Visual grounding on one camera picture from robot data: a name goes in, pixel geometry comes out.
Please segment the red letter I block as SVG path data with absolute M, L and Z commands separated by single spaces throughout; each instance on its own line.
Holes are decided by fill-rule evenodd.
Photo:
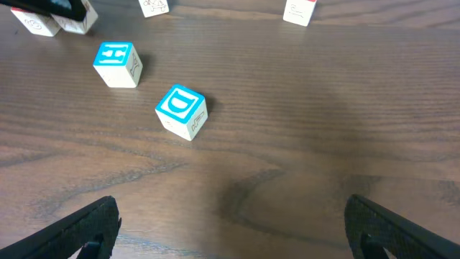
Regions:
M 52 17 L 16 7 L 12 7 L 11 12 L 32 34 L 54 37 L 61 29 L 61 26 Z

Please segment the red letter A block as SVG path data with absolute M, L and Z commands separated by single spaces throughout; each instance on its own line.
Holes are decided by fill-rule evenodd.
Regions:
M 307 27 L 310 23 L 317 0 L 287 0 L 283 20 Z

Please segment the blue number 2 block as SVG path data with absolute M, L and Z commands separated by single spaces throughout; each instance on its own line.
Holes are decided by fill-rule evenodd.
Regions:
M 72 20 L 70 18 L 52 15 L 52 18 L 67 32 L 72 32 L 80 35 L 85 35 L 98 19 L 98 14 L 92 7 L 89 0 L 82 0 L 82 4 L 86 9 L 86 16 L 82 22 Z

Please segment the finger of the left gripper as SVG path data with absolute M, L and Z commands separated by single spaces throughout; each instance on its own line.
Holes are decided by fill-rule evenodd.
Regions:
M 82 22 L 86 8 L 81 0 L 1 0 L 1 4 L 50 17 L 52 14 Z

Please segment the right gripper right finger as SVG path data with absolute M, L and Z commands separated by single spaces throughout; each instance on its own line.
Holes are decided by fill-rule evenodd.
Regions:
M 457 259 L 459 245 L 358 194 L 344 210 L 346 237 L 354 259 Z

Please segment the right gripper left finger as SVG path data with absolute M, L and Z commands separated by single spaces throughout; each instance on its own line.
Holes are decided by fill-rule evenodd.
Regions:
M 2 258 L 79 258 L 112 256 L 121 218 L 116 200 L 104 196 L 46 228 L 1 249 Z

